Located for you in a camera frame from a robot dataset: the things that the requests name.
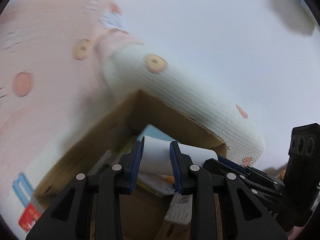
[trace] orange polka dot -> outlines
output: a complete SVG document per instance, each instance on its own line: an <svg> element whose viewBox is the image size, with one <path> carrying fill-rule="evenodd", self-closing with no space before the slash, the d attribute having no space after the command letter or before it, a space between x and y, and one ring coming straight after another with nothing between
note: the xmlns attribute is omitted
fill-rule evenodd
<svg viewBox="0 0 320 240"><path fill-rule="evenodd" d="M237 105L237 108L242 117L248 119L248 114L240 106Z"/></svg>
<svg viewBox="0 0 320 240"><path fill-rule="evenodd" d="M77 60L84 60L87 58L90 41L87 39L79 40L75 43L72 51L72 56Z"/></svg>
<svg viewBox="0 0 320 240"><path fill-rule="evenodd" d="M168 67L167 62L155 54L145 55L145 65L147 70L153 74L160 73Z"/></svg>
<svg viewBox="0 0 320 240"><path fill-rule="evenodd" d="M242 159L242 165L250 166L252 162L252 157L246 157Z"/></svg>
<svg viewBox="0 0 320 240"><path fill-rule="evenodd" d="M114 3L111 3L111 5L110 5L110 11L111 11L112 13L121 14L121 13L120 13L120 8L119 8L119 6L115 5Z"/></svg>
<svg viewBox="0 0 320 240"><path fill-rule="evenodd" d="M28 72L21 72L15 75L12 81L12 90L17 97L28 95L35 84L34 75Z"/></svg>

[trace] white cylindrical object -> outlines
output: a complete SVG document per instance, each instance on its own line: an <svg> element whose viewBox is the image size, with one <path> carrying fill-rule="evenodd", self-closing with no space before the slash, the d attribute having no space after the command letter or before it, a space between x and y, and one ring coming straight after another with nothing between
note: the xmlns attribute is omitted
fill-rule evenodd
<svg viewBox="0 0 320 240"><path fill-rule="evenodd" d="M173 176L170 160L170 141L164 141L150 136L143 137L144 146L140 164L140 171ZM193 164L202 167L207 159L218 160L213 150L202 149L189 145L179 144L180 151L191 157Z"/></svg>
<svg viewBox="0 0 320 240"><path fill-rule="evenodd" d="M160 58L159 68L148 66L150 56ZM237 164L247 160L253 164L264 151L264 138L256 122L167 53L143 44L129 45L108 57L103 74L117 103L137 90L151 94L221 138L228 148L226 157Z"/></svg>

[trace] black bracket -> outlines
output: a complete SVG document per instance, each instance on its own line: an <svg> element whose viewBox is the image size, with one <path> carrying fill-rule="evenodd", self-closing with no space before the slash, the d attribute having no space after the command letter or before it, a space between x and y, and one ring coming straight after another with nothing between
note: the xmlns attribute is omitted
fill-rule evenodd
<svg viewBox="0 0 320 240"><path fill-rule="evenodd" d="M237 175L233 172L224 176L211 174L205 169L206 165L204 168L193 165L190 156L181 153L176 141L171 143L170 151L177 188L182 195L193 195L190 239L215 240L218 238L214 193L219 194L223 239L287 239L274 217L256 197L257 190L250 189L246 185L250 183L239 171L230 168Z"/></svg>
<svg viewBox="0 0 320 240"><path fill-rule="evenodd" d="M142 144L100 174L78 174L46 209L26 240L88 240L93 195L98 193L95 239L122 240L119 194L136 186Z"/></svg>

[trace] paper label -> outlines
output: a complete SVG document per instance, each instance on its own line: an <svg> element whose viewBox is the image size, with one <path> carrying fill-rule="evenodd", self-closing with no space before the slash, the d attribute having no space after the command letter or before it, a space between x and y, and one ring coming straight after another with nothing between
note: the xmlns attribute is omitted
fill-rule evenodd
<svg viewBox="0 0 320 240"><path fill-rule="evenodd" d="M164 219L176 224L187 225L191 221L192 195L175 194Z"/></svg>
<svg viewBox="0 0 320 240"><path fill-rule="evenodd" d="M114 3L109 3L108 8L103 13L101 22L105 28L122 29L122 16L120 8Z"/></svg>

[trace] paper roll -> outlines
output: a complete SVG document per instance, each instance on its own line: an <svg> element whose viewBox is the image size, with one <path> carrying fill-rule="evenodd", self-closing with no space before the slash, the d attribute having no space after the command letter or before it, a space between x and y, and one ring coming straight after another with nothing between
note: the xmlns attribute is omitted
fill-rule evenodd
<svg viewBox="0 0 320 240"><path fill-rule="evenodd" d="M170 141L164 141L150 136L143 137L143 154L140 164L140 171L173 176L170 160ZM189 145L179 144L180 151L191 157L193 164L202 167L207 159L218 160L217 154L213 150L202 149Z"/></svg>

